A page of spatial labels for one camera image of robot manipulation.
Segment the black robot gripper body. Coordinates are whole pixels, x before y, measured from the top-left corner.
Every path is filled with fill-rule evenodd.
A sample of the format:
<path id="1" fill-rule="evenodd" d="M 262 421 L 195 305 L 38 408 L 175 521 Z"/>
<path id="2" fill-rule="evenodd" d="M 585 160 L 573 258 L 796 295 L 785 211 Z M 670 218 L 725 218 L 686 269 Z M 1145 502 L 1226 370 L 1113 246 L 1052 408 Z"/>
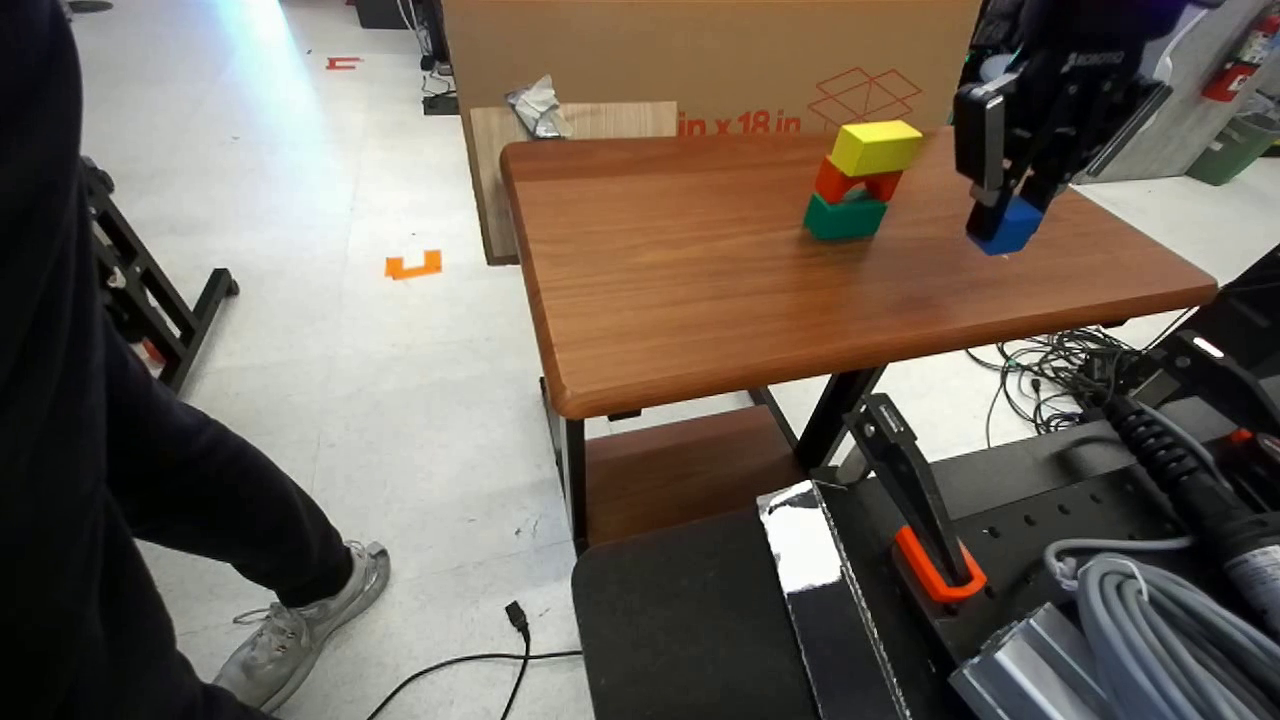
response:
<path id="1" fill-rule="evenodd" d="M 981 0 L 953 97 L 956 172 L 981 210 L 1044 210 L 1138 112 L 1170 0 Z"/>

